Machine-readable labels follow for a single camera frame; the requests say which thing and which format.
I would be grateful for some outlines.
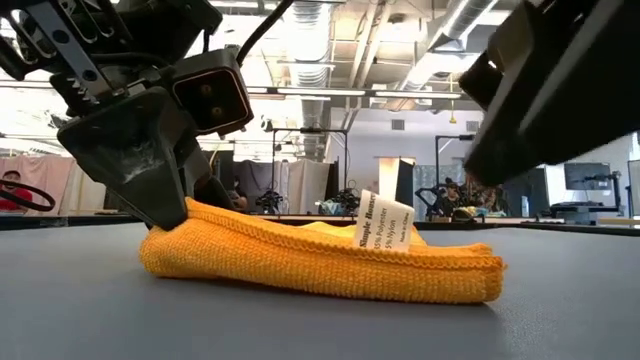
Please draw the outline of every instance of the black plastic housing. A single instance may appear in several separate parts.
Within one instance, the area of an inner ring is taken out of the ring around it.
[[[640,3],[557,0],[541,6],[518,5],[460,79],[487,110],[465,161],[467,172],[485,185],[569,160],[638,128],[628,107],[637,82],[611,71],[638,74],[639,45],[622,39],[640,32]],[[585,135],[567,137],[578,132]]]
[[[171,229],[187,218],[185,196],[210,174],[195,131],[169,93],[154,87],[68,123],[58,139],[135,216]],[[189,161],[198,154],[202,161]]]
[[[171,89],[189,111],[199,134],[226,135],[253,119],[235,53],[214,50],[176,63]]]

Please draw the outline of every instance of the monitor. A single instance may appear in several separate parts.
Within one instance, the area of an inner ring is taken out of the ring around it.
[[[413,207],[413,164],[400,160],[396,181],[396,201]]]
[[[605,176],[611,174],[607,163],[566,163],[564,164],[564,183],[567,190],[611,190],[611,180]]]
[[[502,185],[502,188],[509,216],[534,217],[549,210],[549,192],[544,168],[533,168],[507,181]],[[528,210],[528,214],[523,212],[523,208]]]

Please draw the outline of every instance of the towel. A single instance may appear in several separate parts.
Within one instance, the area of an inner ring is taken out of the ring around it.
[[[408,253],[353,245],[355,226],[294,227],[186,200],[188,220],[153,228],[140,248],[159,277],[231,278],[345,298],[468,304],[495,300],[504,265],[484,244],[429,246],[415,228]]]

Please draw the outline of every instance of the screw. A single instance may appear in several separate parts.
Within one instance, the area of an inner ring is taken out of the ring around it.
[[[202,94],[202,96],[211,96],[211,94],[213,93],[213,89],[211,88],[210,85],[202,85],[200,87],[200,93]]]
[[[213,109],[211,109],[211,116],[213,116],[214,118],[219,118],[222,116],[222,108],[219,106],[214,107]]]

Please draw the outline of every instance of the white tag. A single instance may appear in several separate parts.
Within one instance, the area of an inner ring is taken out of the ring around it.
[[[407,205],[362,190],[354,245],[408,252],[414,215]]]

